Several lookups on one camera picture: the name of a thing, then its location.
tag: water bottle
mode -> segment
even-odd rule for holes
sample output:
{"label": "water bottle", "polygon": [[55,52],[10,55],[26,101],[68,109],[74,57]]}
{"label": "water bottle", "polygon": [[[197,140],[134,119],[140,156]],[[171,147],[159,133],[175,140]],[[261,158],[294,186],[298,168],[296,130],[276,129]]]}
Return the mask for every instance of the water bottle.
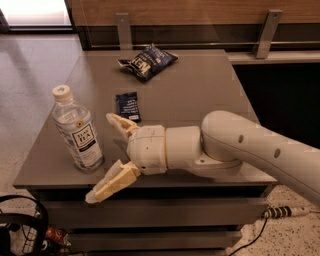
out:
{"label": "water bottle", "polygon": [[69,86],[55,87],[52,115],[58,131],[78,168],[90,171],[104,160],[90,111],[73,98]]}

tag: cable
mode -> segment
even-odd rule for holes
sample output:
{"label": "cable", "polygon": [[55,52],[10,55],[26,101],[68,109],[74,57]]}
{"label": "cable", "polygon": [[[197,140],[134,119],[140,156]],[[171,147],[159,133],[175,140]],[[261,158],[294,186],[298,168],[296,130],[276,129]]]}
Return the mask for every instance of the cable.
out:
{"label": "cable", "polygon": [[262,226],[262,229],[261,229],[259,235],[258,235],[252,242],[250,242],[250,243],[248,243],[248,244],[245,244],[245,245],[239,247],[237,250],[233,251],[233,252],[232,252],[231,254],[229,254],[228,256],[232,256],[232,255],[234,255],[236,252],[242,250],[243,248],[246,248],[246,247],[254,244],[254,243],[259,239],[259,237],[262,235],[262,232],[263,232],[263,230],[264,230],[264,228],[265,228],[265,226],[266,226],[266,224],[267,224],[267,221],[268,221],[268,218],[266,218],[266,220],[264,221],[263,226]]}

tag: headphones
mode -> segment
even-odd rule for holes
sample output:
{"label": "headphones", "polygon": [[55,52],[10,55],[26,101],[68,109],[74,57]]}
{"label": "headphones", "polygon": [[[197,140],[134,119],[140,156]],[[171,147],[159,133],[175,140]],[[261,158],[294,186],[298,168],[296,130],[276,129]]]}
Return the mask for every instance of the headphones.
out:
{"label": "headphones", "polygon": [[10,251],[10,234],[9,229],[7,228],[8,225],[25,225],[33,228],[37,231],[36,237],[34,238],[32,252],[25,254],[25,255],[40,255],[41,247],[43,240],[45,238],[47,229],[48,229],[48,212],[46,208],[36,199],[31,197],[22,196],[22,195],[7,195],[7,196],[0,196],[0,204],[2,202],[22,198],[28,199],[33,201],[36,204],[36,210],[39,213],[36,217],[21,214],[21,213],[2,213],[0,212],[0,224],[7,224],[5,227],[0,227],[0,256],[7,256],[7,255],[15,255]]}

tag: small package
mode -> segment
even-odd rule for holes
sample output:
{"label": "small package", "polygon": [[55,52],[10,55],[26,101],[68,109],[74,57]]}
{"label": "small package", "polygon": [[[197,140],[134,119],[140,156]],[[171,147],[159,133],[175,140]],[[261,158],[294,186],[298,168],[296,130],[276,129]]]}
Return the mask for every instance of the small package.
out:
{"label": "small package", "polygon": [[144,81],[149,80],[178,59],[178,56],[160,50],[153,44],[147,46],[133,60],[118,60],[121,68],[134,73]]}
{"label": "small package", "polygon": [[138,109],[138,95],[136,92],[116,95],[118,115],[132,120],[141,121]]}

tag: snack bag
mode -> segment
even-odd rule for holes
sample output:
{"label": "snack bag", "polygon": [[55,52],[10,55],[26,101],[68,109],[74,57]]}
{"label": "snack bag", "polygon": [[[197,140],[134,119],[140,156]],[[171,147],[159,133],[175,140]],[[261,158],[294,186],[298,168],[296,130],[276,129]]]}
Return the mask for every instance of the snack bag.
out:
{"label": "snack bag", "polygon": [[148,81],[178,59],[178,56],[160,50],[153,44],[147,46],[133,60],[118,60],[120,67]]}

